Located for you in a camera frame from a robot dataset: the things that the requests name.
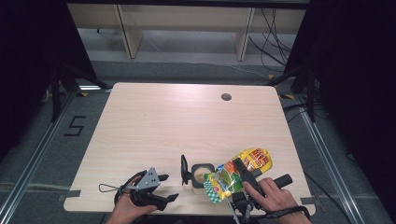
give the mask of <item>colorful packaging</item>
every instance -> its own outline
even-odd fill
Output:
[[[271,156],[265,148],[253,147],[242,150],[230,161],[220,165],[215,173],[206,174],[204,188],[212,203],[218,203],[243,188],[241,177],[233,165],[240,158],[250,172],[265,173],[272,167]]]

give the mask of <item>hand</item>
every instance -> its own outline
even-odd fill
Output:
[[[248,182],[243,183],[245,191],[259,203],[264,211],[275,212],[287,208],[298,206],[297,202],[293,199],[291,193],[286,189],[280,189],[273,179],[264,178],[259,181],[260,188],[265,192],[265,197],[255,190]],[[279,224],[305,224],[311,223],[308,218],[302,213],[291,213],[280,217]]]
[[[138,181],[141,176],[134,178],[128,186],[131,186],[134,182]],[[147,205],[147,206],[136,206],[131,201],[130,190],[125,189],[124,192],[119,197],[119,200],[116,203],[116,206],[111,213],[110,218],[107,221],[107,224],[129,224],[133,222],[138,217],[151,213],[157,210],[157,206],[155,205]]]

